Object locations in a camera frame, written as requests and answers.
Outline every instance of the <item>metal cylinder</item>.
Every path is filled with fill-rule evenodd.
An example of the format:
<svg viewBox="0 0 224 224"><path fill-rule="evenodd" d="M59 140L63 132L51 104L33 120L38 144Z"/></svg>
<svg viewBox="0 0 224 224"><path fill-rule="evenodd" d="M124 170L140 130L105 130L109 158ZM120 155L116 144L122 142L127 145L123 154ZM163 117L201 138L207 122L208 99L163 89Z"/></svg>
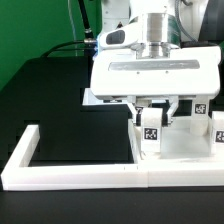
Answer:
<svg viewBox="0 0 224 224"><path fill-rule="evenodd" d="M142 37L137 59L169 57L170 49L180 47L180 30L176 18L166 13L149 13L135 18L140 23Z"/></svg>

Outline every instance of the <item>white bracket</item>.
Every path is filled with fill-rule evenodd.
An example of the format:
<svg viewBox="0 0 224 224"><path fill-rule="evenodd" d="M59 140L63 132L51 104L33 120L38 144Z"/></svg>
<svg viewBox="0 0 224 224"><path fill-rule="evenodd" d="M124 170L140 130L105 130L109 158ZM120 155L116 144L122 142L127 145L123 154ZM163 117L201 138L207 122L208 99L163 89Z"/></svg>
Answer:
<svg viewBox="0 0 224 224"><path fill-rule="evenodd" d="M223 157L197 161L161 158L147 163L140 161L139 152L134 151L138 147L134 129L129 120L130 143L138 164L28 167L40 137L38 126L29 125L1 174L3 189L40 191L224 185Z"/></svg>

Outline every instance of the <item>black cable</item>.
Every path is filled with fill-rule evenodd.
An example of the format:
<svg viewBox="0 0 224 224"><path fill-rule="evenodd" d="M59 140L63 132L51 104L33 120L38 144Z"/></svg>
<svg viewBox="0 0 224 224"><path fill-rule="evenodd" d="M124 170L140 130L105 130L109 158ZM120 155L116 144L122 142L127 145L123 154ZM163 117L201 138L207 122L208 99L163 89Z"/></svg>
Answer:
<svg viewBox="0 0 224 224"><path fill-rule="evenodd" d="M62 48L62 47L67 47L67 46L71 46L71 45L76 45L76 44L83 44L84 41L83 40L77 40L77 41L70 41L70 42L66 42L63 44L58 44L54 47L52 47L50 50L48 50L47 52L43 53L41 55L41 57L48 57L49 54L51 54L53 51Z"/></svg>
<svg viewBox="0 0 224 224"><path fill-rule="evenodd" d="M182 0L182 2L183 2L186 6L191 6L191 5L193 5L193 2L187 2L187 0Z"/></svg>
<svg viewBox="0 0 224 224"><path fill-rule="evenodd" d="M52 52L55 52L55 51L84 51L84 50L93 50L94 48L73 48L73 49L57 49L57 50L54 50Z"/></svg>
<svg viewBox="0 0 224 224"><path fill-rule="evenodd" d="M182 26L182 23L180 21L180 10L179 10L179 5L180 5L180 2L183 1L183 0L175 0L175 17L176 17L176 20L177 20L177 25L180 29L180 31L185 35L187 36L191 41L195 41L197 42L197 40L195 38L193 38L185 29L184 27ZM192 5L191 3L188 3L186 1L183 1L184 4L187 4L188 6L189 5Z"/></svg>
<svg viewBox="0 0 224 224"><path fill-rule="evenodd" d="M80 7L80 10L81 10L82 20L83 20L83 24L84 24L84 28L85 28L85 37L86 38L93 38L93 32L92 32L92 29L90 28L90 25L89 25L89 20L88 20L88 16L87 16L87 13L86 13L86 7L85 7L85 4L84 4L84 1L83 0L78 0L78 2L79 2L79 7Z"/></svg>

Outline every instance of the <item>green wall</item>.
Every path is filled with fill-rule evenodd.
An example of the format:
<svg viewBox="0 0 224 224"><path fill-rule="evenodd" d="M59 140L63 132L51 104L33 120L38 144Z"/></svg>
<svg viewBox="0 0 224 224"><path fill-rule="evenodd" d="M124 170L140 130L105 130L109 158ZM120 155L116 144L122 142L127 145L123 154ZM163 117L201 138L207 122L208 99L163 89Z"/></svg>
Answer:
<svg viewBox="0 0 224 224"><path fill-rule="evenodd" d="M83 39L78 1L71 2L77 39ZM91 27L99 33L100 0L85 3ZM72 40L67 0L0 0L0 89L26 60Z"/></svg>

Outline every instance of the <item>black tabletop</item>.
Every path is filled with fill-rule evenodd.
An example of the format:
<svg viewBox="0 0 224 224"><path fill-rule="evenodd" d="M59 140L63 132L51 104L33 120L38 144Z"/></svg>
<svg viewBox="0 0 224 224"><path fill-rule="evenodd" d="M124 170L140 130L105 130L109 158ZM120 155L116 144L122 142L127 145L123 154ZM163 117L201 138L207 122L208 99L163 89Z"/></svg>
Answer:
<svg viewBox="0 0 224 224"><path fill-rule="evenodd" d="M0 92L0 172L27 124L40 127L30 166L131 163L127 107L83 107L88 85L88 58L27 61ZM223 190L0 189L0 223L223 223Z"/></svg>

